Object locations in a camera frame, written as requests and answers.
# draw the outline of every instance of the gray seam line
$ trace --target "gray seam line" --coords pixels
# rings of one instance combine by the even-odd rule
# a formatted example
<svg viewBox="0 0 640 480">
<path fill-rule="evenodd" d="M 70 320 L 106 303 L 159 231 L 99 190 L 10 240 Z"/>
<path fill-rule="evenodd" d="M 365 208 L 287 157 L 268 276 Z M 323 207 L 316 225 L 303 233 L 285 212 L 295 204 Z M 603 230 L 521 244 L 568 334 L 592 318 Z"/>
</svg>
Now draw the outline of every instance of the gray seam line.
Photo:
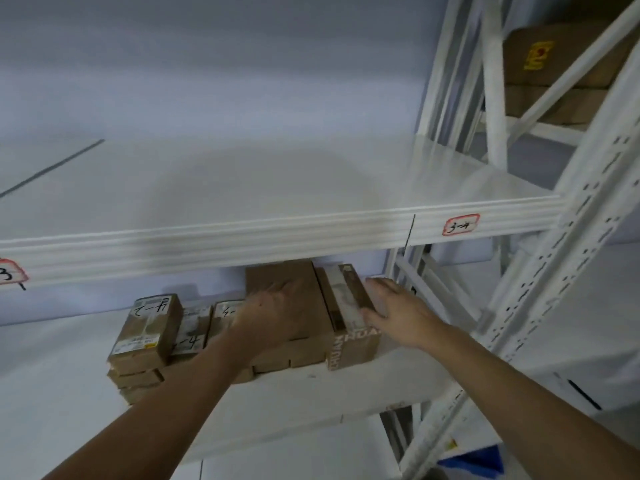
<svg viewBox="0 0 640 480">
<path fill-rule="evenodd" d="M 5 197 L 13 192 L 15 192 L 16 190 L 20 189 L 21 187 L 25 186 L 26 184 L 31 183 L 32 181 L 36 180 L 39 177 L 42 177 L 43 175 L 46 175 L 47 173 L 49 173 L 52 170 L 55 170 L 56 168 L 58 168 L 59 166 L 64 165 L 65 163 L 73 160 L 76 157 L 79 157 L 80 155 L 82 155 L 83 153 L 88 152 L 89 150 L 94 149 L 96 146 L 98 146 L 99 144 L 104 143 L 104 139 L 99 139 L 98 141 L 96 141 L 94 144 L 90 144 L 89 146 L 87 146 L 86 148 L 83 148 L 82 150 L 80 150 L 79 152 L 74 153 L 73 155 L 65 158 L 64 160 L 60 160 L 58 163 L 54 163 L 51 166 L 46 167 L 45 169 L 40 170 L 37 173 L 34 173 L 32 176 L 28 177 L 26 180 L 21 181 L 19 184 L 12 186 L 9 190 L 5 190 L 4 192 L 0 193 L 0 198 Z"/>
</svg>

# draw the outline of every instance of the person's left hand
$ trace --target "person's left hand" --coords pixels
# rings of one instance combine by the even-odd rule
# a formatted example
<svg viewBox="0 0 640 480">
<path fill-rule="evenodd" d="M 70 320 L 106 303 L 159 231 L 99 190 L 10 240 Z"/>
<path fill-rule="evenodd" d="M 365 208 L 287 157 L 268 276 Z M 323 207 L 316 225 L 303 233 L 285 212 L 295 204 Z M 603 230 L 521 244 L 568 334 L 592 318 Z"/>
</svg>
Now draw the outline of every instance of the person's left hand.
<svg viewBox="0 0 640 480">
<path fill-rule="evenodd" d="M 274 283 L 267 290 L 247 297 L 233 322 L 260 350 L 270 349 L 291 339 L 304 325 L 302 282 Z"/>
</svg>

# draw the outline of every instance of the yellow sticker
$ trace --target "yellow sticker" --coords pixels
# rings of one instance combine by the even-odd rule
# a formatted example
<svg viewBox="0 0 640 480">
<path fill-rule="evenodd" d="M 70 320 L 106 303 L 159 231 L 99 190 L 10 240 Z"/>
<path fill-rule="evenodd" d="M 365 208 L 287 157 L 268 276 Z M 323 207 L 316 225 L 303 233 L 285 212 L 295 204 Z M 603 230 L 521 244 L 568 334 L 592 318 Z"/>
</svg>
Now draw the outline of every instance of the yellow sticker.
<svg viewBox="0 0 640 480">
<path fill-rule="evenodd" d="M 458 444 L 456 443 L 456 441 L 452 438 L 451 441 L 449 443 L 447 443 L 447 451 L 449 450 L 453 450 L 455 448 L 458 447 Z"/>
<path fill-rule="evenodd" d="M 556 42 L 535 42 L 532 44 L 527 54 L 527 60 L 524 62 L 524 70 L 540 70 L 545 66 L 545 61 L 549 56 L 549 52 Z"/>
</svg>

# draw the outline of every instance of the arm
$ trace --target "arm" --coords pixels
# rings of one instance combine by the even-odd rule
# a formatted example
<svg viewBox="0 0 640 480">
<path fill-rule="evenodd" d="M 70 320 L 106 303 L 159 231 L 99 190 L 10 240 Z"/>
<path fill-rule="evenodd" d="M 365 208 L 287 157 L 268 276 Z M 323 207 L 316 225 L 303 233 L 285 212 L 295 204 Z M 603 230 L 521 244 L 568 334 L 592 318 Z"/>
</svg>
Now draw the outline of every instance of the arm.
<svg viewBox="0 0 640 480">
<path fill-rule="evenodd" d="M 363 310 L 364 318 L 443 364 L 533 478 L 638 478 L 638 450 L 442 322 L 395 282 L 369 282 L 384 300 L 388 317 Z"/>
<path fill-rule="evenodd" d="M 45 480 L 169 479 L 238 373 L 261 351 L 297 332 L 304 314 L 297 284 L 274 285 L 247 300 L 234 324 L 180 376 L 165 381 L 64 460 Z"/>
</svg>

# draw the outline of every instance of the person's right arm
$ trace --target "person's right arm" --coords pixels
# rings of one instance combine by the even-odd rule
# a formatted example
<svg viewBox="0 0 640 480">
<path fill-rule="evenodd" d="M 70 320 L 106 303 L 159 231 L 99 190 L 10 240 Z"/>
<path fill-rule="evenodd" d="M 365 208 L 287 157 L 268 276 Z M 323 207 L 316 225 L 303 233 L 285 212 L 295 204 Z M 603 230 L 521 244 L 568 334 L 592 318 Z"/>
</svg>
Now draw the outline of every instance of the person's right arm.
<svg viewBox="0 0 640 480">
<path fill-rule="evenodd" d="M 441 321 L 395 282 L 368 282 L 388 317 L 363 309 L 364 318 L 443 364 L 534 479 L 640 478 L 640 451 Z"/>
</svg>

